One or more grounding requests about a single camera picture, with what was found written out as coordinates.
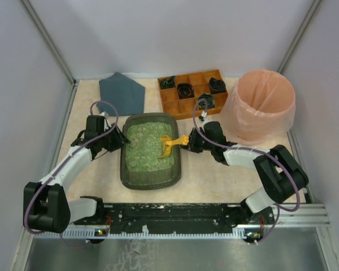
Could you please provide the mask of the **trash bin with pink bag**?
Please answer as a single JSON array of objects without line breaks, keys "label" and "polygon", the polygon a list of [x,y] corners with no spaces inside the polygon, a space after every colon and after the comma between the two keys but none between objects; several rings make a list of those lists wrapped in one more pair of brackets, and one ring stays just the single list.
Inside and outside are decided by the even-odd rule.
[{"label": "trash bin with pink bag", "polygon": [[295,90],[283,75],[266,69],[250,71],[233,85],[220,123],[231,141],[252,145],[288,132],[294,123]]}]

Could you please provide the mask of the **dark grey litter box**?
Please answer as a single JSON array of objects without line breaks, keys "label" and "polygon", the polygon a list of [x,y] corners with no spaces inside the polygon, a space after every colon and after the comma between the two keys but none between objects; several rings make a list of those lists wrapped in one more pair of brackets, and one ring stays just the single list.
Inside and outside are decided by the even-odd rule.
[{"label": "dark grey litter box", "polygon": [[161,136],[179,137],[176,120],[166,113],[142,113],[129,117],[123,125],[129,139],[121,150],[120,180],[131,190],[170,187],[181,178],[181,155],[176,146],[163,157]]}]

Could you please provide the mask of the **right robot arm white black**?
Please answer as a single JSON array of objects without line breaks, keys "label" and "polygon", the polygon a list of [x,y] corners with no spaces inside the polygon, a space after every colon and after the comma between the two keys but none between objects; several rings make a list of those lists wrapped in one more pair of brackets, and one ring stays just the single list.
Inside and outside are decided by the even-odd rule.
[{"label": "right robot arm white black", "polygon": [[195,153],[209,151],[218,163],[257,172],[262,187],[240,203],[241,215],[248,221],[292,195],[299,198],[299,191],[309,182],[307,174],[285,146],[260,150],[227,141],[217,121],[205,121],[194,127],[186,149]]}]

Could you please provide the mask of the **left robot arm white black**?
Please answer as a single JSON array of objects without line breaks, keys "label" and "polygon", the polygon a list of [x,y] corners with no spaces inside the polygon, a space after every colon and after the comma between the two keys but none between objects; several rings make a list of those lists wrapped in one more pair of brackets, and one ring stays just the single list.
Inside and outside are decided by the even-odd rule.
[{"label": "left robot arm white black", "polygon": [[90,115],[86,127],[71,143],[63,160],[38,182],[24,188],[23,225],[31,234],[45,231],[63,233],[67,226],[103,213],[103,200],[81,196],[68,201],[66,193],[77,176],[103,150],[114,152],[130,141],[116,123],[109,124],[102,115]]}]

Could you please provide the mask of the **yellow litter scoop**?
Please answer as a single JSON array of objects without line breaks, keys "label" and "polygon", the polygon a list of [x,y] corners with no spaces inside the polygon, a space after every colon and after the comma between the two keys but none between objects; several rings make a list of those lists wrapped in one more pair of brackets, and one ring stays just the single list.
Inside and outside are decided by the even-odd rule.
[{"label": "yellow litter scoop", "polygon": [[188,135],[182,135],[178,139],[172,139],[168,135],[163,135],[160,138],[161,144],[162,144],[162,154],[159,157],[166,158],[170,156],[172,148],[177,145],[187,146],[189,143],[189,136]]}]

